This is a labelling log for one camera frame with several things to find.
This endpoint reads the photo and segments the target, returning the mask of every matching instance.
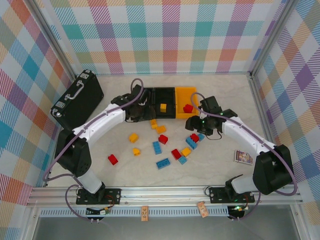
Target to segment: red lego brick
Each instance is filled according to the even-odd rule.
[[[178,151],[178,149],[173,150],[171,153],[174,156],[175,160],[178,160],[179,158],[181,158],[181,154]]]
[[[168,137],[161,134],[158,138],[158,141],[162,144],[166,144],[168,142]]]
[[[115,155],[111,154],[108,156],[108,159],[112,165],[115,165],[118,162],[118,159],[115,157]]]
[[[190,104],[186,104],[186,105],[183,107],[183,111],[184,111],[186,114],[191,114],[193,109],[194,109],[194,107],[191,106]]]
[[[199,137],[198,135],[196,135],[195,133],[192,133],[190,138],[192,139],[192,141],[194,141],[195,143],[197,143],[199,141]]]

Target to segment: white floor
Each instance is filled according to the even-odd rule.
[[[255,103],[245,75],[142,75],[139,76],[145,87],[195,86],[205,97],[215,96],[223,110],[228,108],[251,129],[263,136],[263,130]],[[110,100],[129,92],[135,76],[99,77],[104,99],[92,114],[100,113]],[[121,123],[100,138],[90,150],[92,169],[106,186],[192,186],[223,185],[225,181],[240,175],[252,174],[253,166],[234,162],[235,150],[241,149],[230,137],[222,135],[217,141],[204,139],[181,165],[171,155],[173,149],[188,147],[185,139],[191,131],[185,129],[184,119],[158,119],[158,125],[165,125],[164,133],[169,141],[161,144],[162,154],[155,155],[152,142],[158,134],[150,127],[149,121]],[[139,135],[136,143],[130,143],[132,133]],[[132,149],[139,148],[140,156],[134,156]],[[118,163],[115,166],[107,157],[114,154]],[[158,170],[156,162],[169,158],[171,165]],[[66,173],[60,165],[53,167],[51,176]],[[67,187],[74,184],[69,177],[49,182],[50,187]]]

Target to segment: yellow tray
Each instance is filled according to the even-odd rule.
[[[185,113],[184,106],[191,103],[191,94],[197,91],[196,87],[193,86],[176,86],[175,87],[175,118],[176,119],[187,119],[192,116],[198,115],[198,111],[193,108],[192,113]],[[193,102],[198,106],[197,95],[193,96]]]

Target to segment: black case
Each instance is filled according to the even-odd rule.
[[[97,76],[84,70],[51,108],[51,115],[64,128],[83,125],[104,97]]]

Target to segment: blue lego brick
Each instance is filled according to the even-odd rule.
[[[188,136],[185,141],[193,150],[197,148],[197,144],[191,139],[191,137]]]
[[[203,135],[202,133],[199,133],[198,137],[199,137],[199,142],[201,142],[203,139],[205,139],[205,135]]]
[[[178,161],[183,165],[187,162],[187,158],[185,156],[181,156]]]
[[[158,141],[154,141],[152,143],[152,145],[153,145],[153,148],[154,148],[155,155],[158,155],[158,154],[162,153],[162,150],[161,150],[161,147],[160,147],[160,143]]]
[[[156,166],[158,167],[158,169],[163,169],[164,167],[169,166],[169,165],[170,165],[170,161],[168,158],[163,159],[161,161],[158,161],[156,163]]]

